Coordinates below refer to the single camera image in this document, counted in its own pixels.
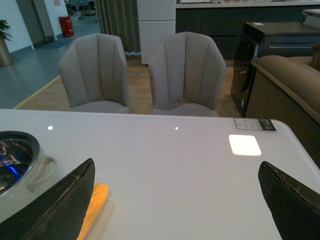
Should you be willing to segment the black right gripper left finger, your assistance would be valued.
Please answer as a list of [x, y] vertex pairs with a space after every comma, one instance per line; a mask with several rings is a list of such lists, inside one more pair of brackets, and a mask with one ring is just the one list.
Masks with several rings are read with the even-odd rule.
[[89, 158], [26, 207], [1, 222], [2, 240], [75, 240], [95, 182]]

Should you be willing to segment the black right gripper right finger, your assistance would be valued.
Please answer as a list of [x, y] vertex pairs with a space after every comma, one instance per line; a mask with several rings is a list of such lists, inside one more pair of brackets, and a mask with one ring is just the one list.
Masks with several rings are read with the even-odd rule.
[[283, 240], [320, 238], [320, 194], [267, 161], [258, 170], [263, 198]]

